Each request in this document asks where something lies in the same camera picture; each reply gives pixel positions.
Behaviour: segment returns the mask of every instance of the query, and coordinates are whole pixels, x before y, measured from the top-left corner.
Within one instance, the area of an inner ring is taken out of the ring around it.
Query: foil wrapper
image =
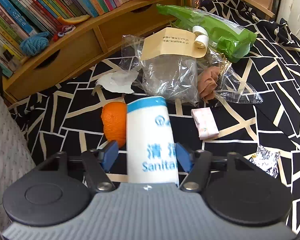
[[[268,173],[270,176],[276,178],[278,176],[279,156],[279,152],[270,152],[259,144],[256,154],[252,155],[249,161]]]

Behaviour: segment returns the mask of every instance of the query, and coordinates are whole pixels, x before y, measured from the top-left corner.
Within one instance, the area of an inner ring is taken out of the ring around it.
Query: green plastic bag
[[[199,9],[160,4],[157,4],[157,9],[161,14],[177,17],[174,23],[177,28],[192,32],[193,26],[203,27],[209,36],[209,46],[224,53],[231,62],[238,62],[247,55],[257,38],[246,28]]]

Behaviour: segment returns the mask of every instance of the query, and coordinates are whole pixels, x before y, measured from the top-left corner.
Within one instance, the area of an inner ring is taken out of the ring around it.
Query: paper label
[[[207,52],[207,48],[198,48],[194,43],[196,35],[192,32],[165,28],[145,38],[141,60],[147,60],[159,55],[184,55],[201,58]]]

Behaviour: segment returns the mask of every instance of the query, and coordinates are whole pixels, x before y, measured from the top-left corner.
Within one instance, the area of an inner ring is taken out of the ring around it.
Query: brown cloth
[[[218,75],[220,67],[209,67],[198,76],[198,92],[200,98],[206,103],[214,98],[214,89],[217,87]]]

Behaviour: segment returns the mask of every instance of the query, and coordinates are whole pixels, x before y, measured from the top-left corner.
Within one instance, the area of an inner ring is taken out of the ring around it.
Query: white tissue paper
[[[200,140],[205,140],[219,134],[218,127],[209,107],[192,109],[191,115],[198,129]]]

